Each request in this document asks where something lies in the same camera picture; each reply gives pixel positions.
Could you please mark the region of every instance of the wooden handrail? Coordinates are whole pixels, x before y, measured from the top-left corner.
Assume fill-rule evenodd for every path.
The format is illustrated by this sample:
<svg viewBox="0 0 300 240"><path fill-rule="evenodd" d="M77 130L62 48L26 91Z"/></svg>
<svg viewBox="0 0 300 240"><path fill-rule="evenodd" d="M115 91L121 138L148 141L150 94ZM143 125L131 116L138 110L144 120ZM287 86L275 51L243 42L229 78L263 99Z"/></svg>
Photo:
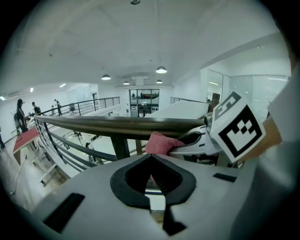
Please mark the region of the wooden handrail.
<svg viewBox="0 0 300 240"><path fill-rule="evenodd" d="M158 131L168 137L180 137L187 131L204 125L203 120L126 117L63 117L34 116L35 119L73 131L125 139L148 140Z"/></svg>

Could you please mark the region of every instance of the pink cloth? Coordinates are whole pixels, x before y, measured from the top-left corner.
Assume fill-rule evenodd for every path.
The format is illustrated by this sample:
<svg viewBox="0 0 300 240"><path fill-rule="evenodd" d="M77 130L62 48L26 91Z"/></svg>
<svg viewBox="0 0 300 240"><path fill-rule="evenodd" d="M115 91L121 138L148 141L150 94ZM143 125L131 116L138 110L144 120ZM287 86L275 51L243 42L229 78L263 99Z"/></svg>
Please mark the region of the pink cloth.
<svg viewBox="0 0 300 240"><path fill-rule="evenodd" d="M167 155L172 147L183 146L184 143L175 139L166 137L159 132L153 132L145 147L146 153Z"/></svg>

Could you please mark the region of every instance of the table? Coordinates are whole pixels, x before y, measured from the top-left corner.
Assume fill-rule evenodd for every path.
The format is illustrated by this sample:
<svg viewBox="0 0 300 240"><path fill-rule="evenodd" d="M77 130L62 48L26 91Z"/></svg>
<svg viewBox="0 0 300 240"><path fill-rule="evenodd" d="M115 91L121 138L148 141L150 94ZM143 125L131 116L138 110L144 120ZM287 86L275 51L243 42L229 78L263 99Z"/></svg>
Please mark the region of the table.
<svg viewBox="0 0 300 240"><path fill-rule="evenodd" d="M18 164L21 165L21 155L20 150L27 147L29 152L34 152L34 146L32 141L39 137L39 133L35 127L29 129L27 132L22 133L16 139L15 146L13 149L13 155L17 160Z"/></svg>

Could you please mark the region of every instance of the red table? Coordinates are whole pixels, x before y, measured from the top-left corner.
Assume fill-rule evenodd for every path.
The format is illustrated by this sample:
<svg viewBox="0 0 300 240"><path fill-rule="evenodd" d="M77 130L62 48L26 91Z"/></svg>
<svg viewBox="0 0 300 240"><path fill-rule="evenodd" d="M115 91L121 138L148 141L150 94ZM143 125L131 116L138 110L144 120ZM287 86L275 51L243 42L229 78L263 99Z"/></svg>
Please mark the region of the red table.
<svg viewBox="0 0 300 240"><path fill-rule="evenodd" d="M32 143L32 141L37 137L39 137L39 133L35 127L29 129L27 132L22 133L17 137L13 149L13 155L17 160L17 162L19 163L19 165L21 165L20 150L26 146L29 147L30 150L29 144Z"/></svg>

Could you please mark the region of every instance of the floor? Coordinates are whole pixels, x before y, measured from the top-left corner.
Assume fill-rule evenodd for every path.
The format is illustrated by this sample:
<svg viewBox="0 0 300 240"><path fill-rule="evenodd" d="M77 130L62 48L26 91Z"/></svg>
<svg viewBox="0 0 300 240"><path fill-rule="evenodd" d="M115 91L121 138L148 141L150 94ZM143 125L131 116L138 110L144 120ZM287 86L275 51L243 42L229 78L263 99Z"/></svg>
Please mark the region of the floor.
<svg viewBox="0 0 300 240"><path fill-rule="evenodd" d="M39 182L44 172L31 163L34 156L30 155L27 148L21 149L19 166L12 154L14 144L13 139L8 141L5 143L6 149L0 153L0 179L11 201L31 212L45 196L65 182L65 179L54 169L44 187ZM47 169L52 165L45 157L41 162Z"/></svg>

